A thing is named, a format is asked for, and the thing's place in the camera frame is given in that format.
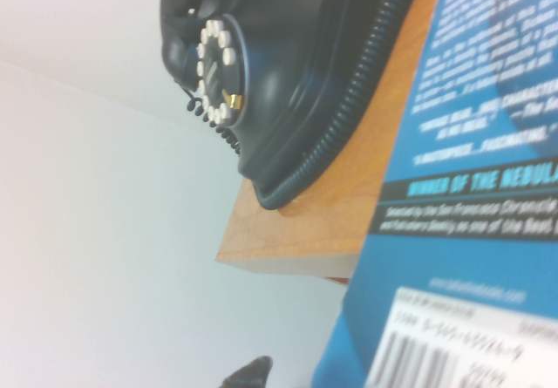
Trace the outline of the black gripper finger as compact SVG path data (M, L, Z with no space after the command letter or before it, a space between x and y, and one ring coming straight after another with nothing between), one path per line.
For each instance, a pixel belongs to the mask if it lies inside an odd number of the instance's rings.
M221 388L265 388L273 367L270 356L260 356L226 377Z

